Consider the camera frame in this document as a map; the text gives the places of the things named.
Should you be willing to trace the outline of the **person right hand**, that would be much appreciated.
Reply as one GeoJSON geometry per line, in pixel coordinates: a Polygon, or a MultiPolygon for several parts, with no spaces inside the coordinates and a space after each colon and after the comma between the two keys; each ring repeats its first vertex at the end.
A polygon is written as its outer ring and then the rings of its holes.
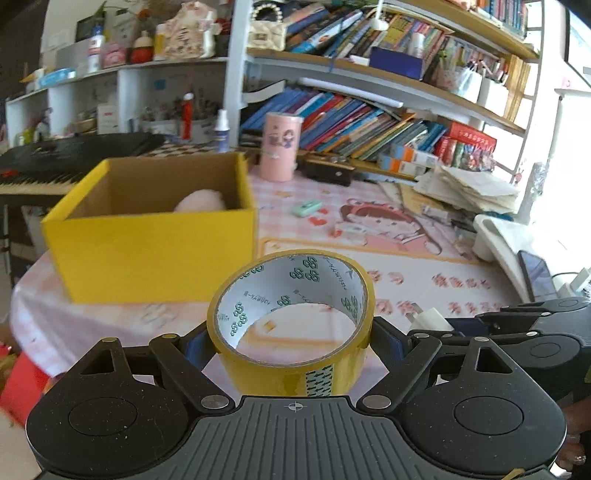
{"type": "Polygon", "coordinates": [[[582,474],[590,466],[590,398],[573,403],[562,409],[567,437],[556,463],[573,474],[582,474]]]}

